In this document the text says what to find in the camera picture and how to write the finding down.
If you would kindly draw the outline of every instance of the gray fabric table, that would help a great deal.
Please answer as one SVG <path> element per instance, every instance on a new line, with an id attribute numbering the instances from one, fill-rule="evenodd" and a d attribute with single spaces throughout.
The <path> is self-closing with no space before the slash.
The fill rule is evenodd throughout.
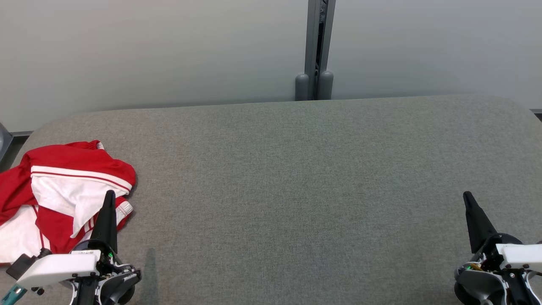
<path id="1" fill-rule="evenodd" d="M 45 125 L 21 155 L 92 139 L 138 173 L 119 233 L 143 270 L 131 305 L 459 304 L 466 190 L 497 230 L 542 239 L 542 124 L 506 99 L 96 112 Z"/>

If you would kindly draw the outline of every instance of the red jacket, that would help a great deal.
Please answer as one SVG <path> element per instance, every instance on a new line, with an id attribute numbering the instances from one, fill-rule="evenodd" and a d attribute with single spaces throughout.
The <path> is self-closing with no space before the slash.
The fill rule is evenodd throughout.
<path id="1" fill-rule="evenodd" d="M 136 182 L 131 165 L 115 160 L 97 141 L 49 145 L 24 154 L 0 173 L 0 263 L 42 247 L 69 253 L 88 239 L 105 193 L 117 195 L 117 229 L 132 206 L 124 198 Z"/>

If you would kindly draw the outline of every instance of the white stripe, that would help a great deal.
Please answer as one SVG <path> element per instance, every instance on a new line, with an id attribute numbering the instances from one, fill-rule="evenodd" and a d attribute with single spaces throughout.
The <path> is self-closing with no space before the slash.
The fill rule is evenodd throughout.
<path id="1" fill-rule="evenodd" d="M 62 175 L 56 175 L 56 174 L 31 174 L 30 177 L 36 177 L 36 179 L 39 179 L 40 177 L 52 177 L 52 178 L 61 178 L 61 179 L 71 179 L 71 180 L 85 180 L 85 181 L 96 181 L 103 183 L 105 185 L 108 185 L 111 187 L 112 190 L 115 191 L 115 197 L 120 197 L 128 194 L 128 189 L 124 187 L 120 187 L 116 185 L 115 183 L 111 183 L 109 181 L 105 181 L 103 179 L 99 178 L 87 178 L 87 177 L 67 177 Z"/>
<path id="2" fill-rule="evenodd" d="M 47 237 L 45 237 L 43 234 L 41 234 L 41 237 L 43 238 L 43 247 L 51 250 L 51 243 L 49 242 L 49 239 L 47 239 Z"/>
<path id="3" fill-rule="evenodd" d="M 92 235 L 92 230 L 88 231 L 87 233 L 85 233 L 85 236 L 83 236 L 83 238 L 81 238 L 81 241 L 83 240 L 89 240 L 91 238 L 91 235 Z"/>
<path id="4" fill-rule="evenodd" d="M 60 174 L 60 175 L 76 175 L 76 176 L 90 176 L 90 177 L 96 177 L 101 179 L 107 179 L 111 180 L 115 183 L 118 183 L 119 185 L 127 188 L 128 190 L 132 189 L 132 185 L 128 183 L 128 181 L 121 179 L 119 177 L 115 177 L 110 174 L 104 174 L 104 173 L 98 173 L 96 171 L 87 171 L 87 170 L 76 170 L 76 169 L 66 169 L 66 168 L 58 168 L 58 167 L 49 167 L 49 166 L 32 166 L 30 171 L 33 173 L 35 171 L 42 171 L 47 174 L 32 174 L 34 176 L 46 176 L 46 177 L 52 177 L 48 174 Z"/>

